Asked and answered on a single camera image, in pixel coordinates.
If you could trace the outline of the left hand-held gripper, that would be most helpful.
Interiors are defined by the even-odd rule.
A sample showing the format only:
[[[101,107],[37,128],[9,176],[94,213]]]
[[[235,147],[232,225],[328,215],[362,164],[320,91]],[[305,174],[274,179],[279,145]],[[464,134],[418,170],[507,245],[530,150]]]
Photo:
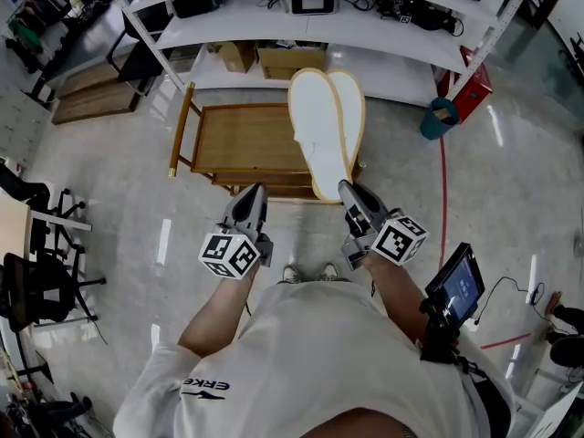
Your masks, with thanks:
[[[266,187],[255,182],[227,205],[222,222],[208,233],[198,260],[215,276],[244,279],[258,263],[269,267],[274,243],[262,232],[267,215]]]

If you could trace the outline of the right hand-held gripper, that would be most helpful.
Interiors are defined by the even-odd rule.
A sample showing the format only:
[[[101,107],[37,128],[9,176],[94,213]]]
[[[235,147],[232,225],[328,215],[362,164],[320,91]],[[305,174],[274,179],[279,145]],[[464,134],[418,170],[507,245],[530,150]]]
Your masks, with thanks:
[[[389,211],[369,188],[340,181],[339,196],[346,209],[349,236],[341,247],[351,270],[362,266],[369,252],[396,266],[410,261],[428,237],[428,232],[401,208]]]

